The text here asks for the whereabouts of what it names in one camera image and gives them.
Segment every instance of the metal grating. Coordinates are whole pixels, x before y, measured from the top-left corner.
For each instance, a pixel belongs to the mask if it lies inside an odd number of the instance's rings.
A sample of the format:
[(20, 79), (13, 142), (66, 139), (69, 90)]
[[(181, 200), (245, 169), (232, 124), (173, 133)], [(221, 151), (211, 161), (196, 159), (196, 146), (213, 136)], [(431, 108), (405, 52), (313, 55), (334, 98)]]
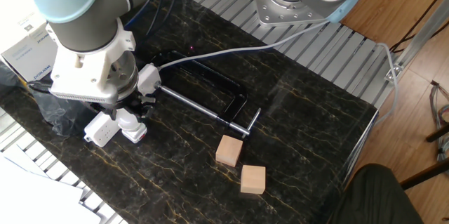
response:
[(49, 178), (83, 189), (81, 203), (101, 217), (100, 224), (128, 224), (36, 138), (0, 108), (0, 152), (7, 152), (13, 145), (17, 145)]
[[(195, 1), (266, 44), (311, 26), (263, 27), (254, 0)], [(330, 23), (304, 33), (276, 49), (376, 108), (393, 89), (393, 85), (384, 79), (389, 71), (385, 51), (374, 41), (340, 23)]]

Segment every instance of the metal rod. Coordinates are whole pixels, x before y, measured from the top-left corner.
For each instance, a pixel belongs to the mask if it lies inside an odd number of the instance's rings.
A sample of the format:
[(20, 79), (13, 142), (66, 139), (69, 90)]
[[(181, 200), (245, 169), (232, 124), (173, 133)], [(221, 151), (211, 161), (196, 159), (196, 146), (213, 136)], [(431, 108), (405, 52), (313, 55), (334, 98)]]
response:
[[(256, 121), (257, 118), (259, 117), (259, 114), (260, 114), (260, 111), (261, 111), (261, 110), (262, 110), (261, 108), (257, 109), (257, 112), (255, 113), (253, 119), (251, 119), (251, 122), (250, 122), (248, 128), (246, 128), (246, 129), (248, 129), (248, 131), (251, 131), (251, 128), (253, 127), (255, 121)], [(244, 138), (246, 137), (246, 134), (243, 134), (241, 137), (242, 137), (242, 139), (244, 139)]]
[(422, 29), (415, 35), (407, 48), (402, 52), (401, 57), (397, 60), (399, 65), (405, 67), (426, 44), (435, 31), (449, 17), (449, 0), (443, 0), (440, 6), (430, 16), (429, 20), (424, 24)]
[(439, 130), (433, 132), (432, 134), (428, 135), (426, 137), (427, 142), (432, 143), (435, 140), (438, 140), (441, 136), (444, 136), (445, 134), (449, 133), (449, 124), (445, 125), (444, 127), (440, 128)]
[(419, 172), (418, 174), (408, 179), (405, 179), (401, 183), (401, 187), (402, 189), (407, 190), (415, 185), (418, 185), (426, 180), (429, 180), (430, 178), (433, 178), (434, 176), (446, 172), (447, 170), (449, 170), (449, 159), (434, 164), (433, 166), (430, 166), (429, 168)]
[[(155, 84), (155, 87), (160, 88), (164, 93), (167, 93), (168, 95), (176, 98), (177, 100), (182, 101), (182, 102), (190, 105), (191, 107), (197, 109), (198, 111), (200, 111), (200, 112), (202, 112), (204, 114), (207, 114), (209, 117), (211, 117), (213, 119), (217, 119), (217, 117), (218, 117), (217, 113), (212, 112), (211, 110), (205, 108), (204, 106), (194, 102), (193, 100), (190, 100), (190, 99), (184, 97), (183, 95), (177, 93), (176, 91), (174, 91), (174, 90), (172, 90), (172, 89), (170, 89), (168, 87), (162, 86), (162, 85), (157, 84), (157, 83)], [(250, 131), (248, 129), (245, 129), (244, 127), (242, 127), (242, 126), (240, 126), (238, 124), (235, 124), (234, 122), (229, 123), (229, 127), (234, 129), (234, 130), (239, 131), (240, 133), (242, 133), (242, 134), (244, 134), (246, 136), (250, 135)]]

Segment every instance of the gray cable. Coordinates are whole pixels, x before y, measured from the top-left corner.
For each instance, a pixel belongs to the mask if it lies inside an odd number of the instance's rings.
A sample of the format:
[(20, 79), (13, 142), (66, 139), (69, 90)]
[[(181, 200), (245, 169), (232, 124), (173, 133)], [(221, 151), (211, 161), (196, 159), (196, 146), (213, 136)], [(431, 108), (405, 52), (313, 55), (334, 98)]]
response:
[(241, 51), (259, 51), (259, 50), (264, 50), (264, 49), (268, 49), (268, 48), (274, 48), (275, 46), (279, 46), (279, 45), (281, 45), (281, 44), (283, 44), (283, 43), (285, 43), (287, 41), (290, 41), (291, 39), (293, 39), (293, 38), (295, 38), (295, 37), (297, 37), (297, 36), (299, 36), (301, 34), (304, 34), (305, 32), (308, 32), (310, 30), (313, 30), (313, 29), (316, 29), (318, 27), (321, 27), (321, 26), (323, 26), (323, 25), (325, 25), (327, 23), (329, 23), (329, 21), (324, 21), (324, 22), (321, 22), (321, 23), (319, 23), (317, 25), (314, 25), (313, 27), (306, 28), (306, 29), (302, 30), (301, 32), (298, 32), (298, 33), (296, 33), (296, 34), (294, 34), (294, 35), (292, 35), (292, 36), (290, 36), (288, 38), (283, 39), (282, 41), (276, 42), (275, 44), (266, 45), (266, 46), (257, 46), (257, 47), (231, 48), (231, 49), (227, 49), (227, 50), (224, 50), (224, 51), (208, 53), (208, 54), (205, 54), (205, 55), (191, 56), (191, 57), (188, 57), (188, 58), (174, 60), (173, 62), (166, 63), (166, 64), (164, 64), (162, 66), (159, 66), (158, 70), (161, 71), (165, 67), (170, 67), (172, 65), (175, 65), (175, 64), (178, 64), (178, 63), (181, 63), (181, 62), (185, 62), (185, 61), (189, 61), (189, 60), (197, 60), (197, 59), (202, 59), (202, 58), (209, 58), (209, 57), (212, 57), (212, 56), (222, 55), (222, 54), (225, 54), (225, 53), (234, 53), (234, 52), (241, 52)]

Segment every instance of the black metal frame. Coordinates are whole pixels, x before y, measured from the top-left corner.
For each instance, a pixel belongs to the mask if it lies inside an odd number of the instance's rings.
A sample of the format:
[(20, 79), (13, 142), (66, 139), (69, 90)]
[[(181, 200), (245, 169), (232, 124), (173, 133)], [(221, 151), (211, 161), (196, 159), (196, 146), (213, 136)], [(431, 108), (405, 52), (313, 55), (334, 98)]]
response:
[[(186, 56), (176, 51), (170, 51), (159, 54), (153, 61), (177, 60), (181, 58), (186, 58)], [(232, 97), (231, 102), (225, 106), (217, 117), (218, 122), (229, 126), (246, 104), (248, 94), (245, 86), (195, 60), (180, 63), (177, 67)]]

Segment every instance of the white cable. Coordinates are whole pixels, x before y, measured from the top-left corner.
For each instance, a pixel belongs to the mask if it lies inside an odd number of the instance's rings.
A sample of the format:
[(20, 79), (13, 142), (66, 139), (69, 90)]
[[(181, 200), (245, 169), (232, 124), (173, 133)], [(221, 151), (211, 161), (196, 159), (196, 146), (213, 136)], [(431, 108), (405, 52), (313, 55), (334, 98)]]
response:
[(376, 121), (376, 123), (374, 124), (374, 126), (378, 125), (380, 122), (384, 121), (391, 113), (393, 113), (394, 109), (396, 109), (396, 104), (398, 102), (398, 96), (399, 96), (399, 85), (398, 85), (398, 79), (396, 77), (396, 73), (394, 71), (394, 65), (393, 65), (393, 59), (391, 58), (391, 53), (390, 53), (390, 49), (389, 47), (384, 44), (384, 43), (379, 43), (377, 44), (379, 46), (383, 46), (385, 48), (385, 50), (387, 51), (387, 57), (388, 57), (388, 62), (390, 64), (390, 69), (391, 69), (391, 75), (393, 76), (393, 82), (394, 82), (394, 100), (393, 100), (393, 105), (391, 106), (390, 111), (388, 111), (388, 113), (386, 113), (384, 116), (382, 116), (382, 118), (378, 119)]
[(266, 45), (266, 46), (258, 46), (258, 47), (232, 48), (232, 49), (227, 49), (227, 50), (224, 50), (224, 51), (208, 53), (208, 54), (205, 54), (205, 55), (196, 55), (196, 56), (183, 58), (183, 59), (179, 59), (179, 60), (174, 60), (173, 62), (166, 63), (166, 64), (164, 64), (162, 66), (159, 66), (158, 70), (161, 71), (163, 68), (170, 67), (172, 65), (175, 65), (175, 64), (178, 64), (178, 63), (181, 63), (181, 62), (185, 62), (185, 61), (189, 61), (189, 60), (197, 60), (197, 59), (202, 59), (202, 58), (208, 58), (208, 57), (211, 57), (211, 56), (222, 55), (222, 54), (225, 54), (225, 53), (233, 53), (233, 52), (241, 52), (241, 51), (258, 51), (258, 50), (264, 50), (264, 49), (268, 49), (268, 48), (273, 48), (275, 46), (284, 44), (287, 41), (290, 41), (291, 39), (293, 39), (295, 37), (298, 37), (301, 34), (304, 34), (305, 32), (308, 32), (310, 30), (313, 30), (313, 29), (316, 29), (318, 27), (321, 27), (321, 26), (323, 26), (323, 25), (325, 25), (327, 23), (329, 23), (329, 21), (324, 21), (324, 22), (321, 22), (321, 23), (319, 23), (319, 24), (317, 24), (317, 25), (315, 25), (313, 27), (306, 28), (306, 29), (302, 30), (301, 32), (298, 32), (298, 33), (296, 33), (296, 34), (294, 34), (294, 35), (292, 35), (292, 36), (290, 36), (290, 37), (288, 37), (286, 39), (283, 39), (282, 41), (276, 42), (275, 44)]

